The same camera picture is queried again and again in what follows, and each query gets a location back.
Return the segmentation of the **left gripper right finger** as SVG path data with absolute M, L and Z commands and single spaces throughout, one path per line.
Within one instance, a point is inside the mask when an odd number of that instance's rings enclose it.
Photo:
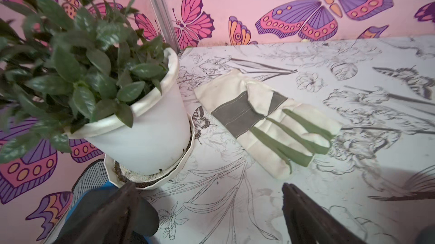
M 294 184 L 283 184 L 283 215 L 293 244 L 362 244 Z

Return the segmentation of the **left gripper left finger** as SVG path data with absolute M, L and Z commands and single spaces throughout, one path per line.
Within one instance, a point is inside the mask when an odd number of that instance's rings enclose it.
M 139 195 L 128 182 L 56 244 L 129 244 Z

